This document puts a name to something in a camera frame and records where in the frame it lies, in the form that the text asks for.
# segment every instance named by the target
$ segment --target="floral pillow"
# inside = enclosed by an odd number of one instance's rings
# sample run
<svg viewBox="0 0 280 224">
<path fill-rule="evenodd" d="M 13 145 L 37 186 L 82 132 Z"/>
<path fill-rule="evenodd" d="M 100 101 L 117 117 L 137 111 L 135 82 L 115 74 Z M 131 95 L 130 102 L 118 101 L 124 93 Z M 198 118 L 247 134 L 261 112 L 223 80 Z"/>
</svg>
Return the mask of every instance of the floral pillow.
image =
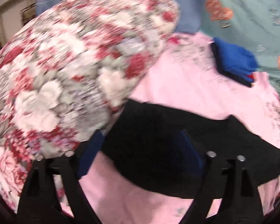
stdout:
<svg viewBox="0 0 280 224">
<path fill-rule="evenodd" d="M 174 0 L 63 0 L 0 51 L 0 193 L 14 211 L 33 159 L 105 126 L 178 17 Z"/>
</svg>

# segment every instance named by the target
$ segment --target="pink blanket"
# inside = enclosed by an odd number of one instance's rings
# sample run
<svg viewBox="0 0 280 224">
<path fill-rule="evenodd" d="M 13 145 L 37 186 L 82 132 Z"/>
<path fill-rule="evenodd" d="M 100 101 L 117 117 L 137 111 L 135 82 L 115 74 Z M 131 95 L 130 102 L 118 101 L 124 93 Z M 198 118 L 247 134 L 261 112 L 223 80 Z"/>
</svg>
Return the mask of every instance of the pink blanket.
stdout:
<svg viewBox="0 0 280 224">
<path fill-rule="evenodd" d="M 224 119 L 233 114 L 251 132 L 280 148 L 280 101 L 268 82 L 268 74 L 255 72 L 253 87 L 242 86 L 216 71 L 208 47 L 209 37 L 201 33 L 176 34 L 172 41 L 135 89 L 132 99 L 211 119 Z M 178 224 L 192 203 L 133 185 L 101 152 L 80 184 L 104 224 Z M 280 180 L 263 184 L 258 190 L 267 214 L 280 191 Z M 208 216 L 217 213 L 220 202 L 213 201 Z M 69 207 L 63 206 L 63 210 L 71 213 Z"/>
</svg>

